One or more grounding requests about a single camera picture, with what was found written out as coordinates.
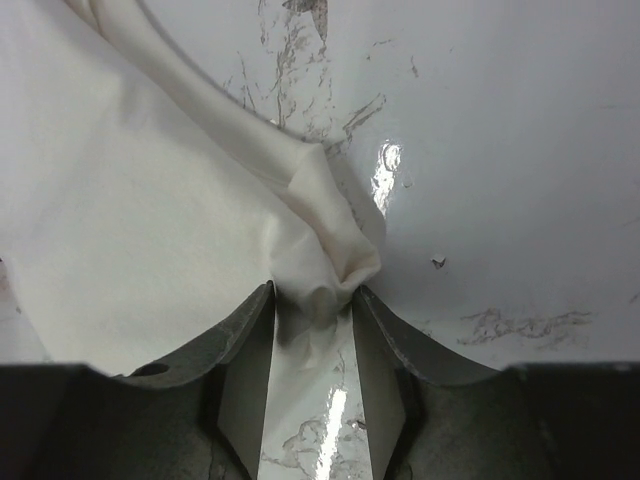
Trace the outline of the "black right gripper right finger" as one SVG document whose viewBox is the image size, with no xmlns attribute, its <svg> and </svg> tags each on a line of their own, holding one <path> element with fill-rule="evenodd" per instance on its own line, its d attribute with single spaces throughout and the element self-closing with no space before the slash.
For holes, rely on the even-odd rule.
<svg viewBox="0 0 640 480">
<path fill-rule="evenodd" d="M 352 318 L 372 473 L 391 479 L 427 423 L 427 387 L 464 387 L 498 371 L 415 328 L 367 286 L 353 294 Z"/>
</svg>

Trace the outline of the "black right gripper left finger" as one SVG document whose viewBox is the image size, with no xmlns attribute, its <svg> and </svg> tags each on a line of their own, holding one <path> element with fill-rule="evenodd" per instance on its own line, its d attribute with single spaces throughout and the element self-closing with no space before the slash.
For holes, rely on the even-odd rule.
<svg viewBox="0 0 640 480">
<path fill-rule="evenodd" d="M 256 478 L 274 333 L 275 287 L 266 282 L 226 319 L 125 377 L 164 398 L 152 418 L 162 459 L 174 450 L 210 479 Z"/>
</svg>

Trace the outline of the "white t-shirt red print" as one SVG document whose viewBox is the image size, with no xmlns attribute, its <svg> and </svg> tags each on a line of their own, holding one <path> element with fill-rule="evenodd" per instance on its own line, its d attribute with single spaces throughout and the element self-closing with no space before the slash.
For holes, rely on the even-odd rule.
<svg viewBox="0 0 640 480">
<path fill-rule="evenodd" d="M 2 3 L 1 257 L 49 357 L 110 374 L 266 281 L 319 350 L 380 268 L 322 146 L 219 92 L 134 1 Z"/>
</svg>

